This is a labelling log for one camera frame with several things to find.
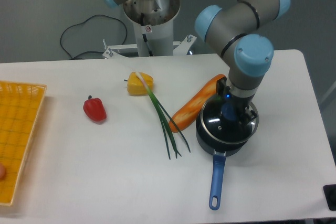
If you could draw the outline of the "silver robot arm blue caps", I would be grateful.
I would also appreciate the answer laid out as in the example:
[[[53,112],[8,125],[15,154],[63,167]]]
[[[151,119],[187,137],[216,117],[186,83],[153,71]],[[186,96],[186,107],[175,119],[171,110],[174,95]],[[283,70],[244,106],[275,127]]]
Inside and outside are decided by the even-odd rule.
[[[173,53],[173,20],[180,0],[104,0],[122,5],[133,22],[139,56]],[[289,9],[291,0],[237,0],[229,10],[212,5],[196,18],[195,31],[229,66],[229,87],[238,98],[254,96],[269,69],[274,49],[256,30]]]

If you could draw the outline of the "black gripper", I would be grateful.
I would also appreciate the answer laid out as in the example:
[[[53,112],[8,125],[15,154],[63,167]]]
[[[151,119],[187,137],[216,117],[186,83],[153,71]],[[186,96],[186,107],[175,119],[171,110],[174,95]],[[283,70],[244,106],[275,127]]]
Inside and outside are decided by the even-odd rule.
[[[240,119],[243,130],[255,130],[257,127],[257,109],[250,105],[254,95],[237,97],[226,85],[227,78],[222,77],[216,82],[216,93],[224,98],[223,117],[225,119]]]

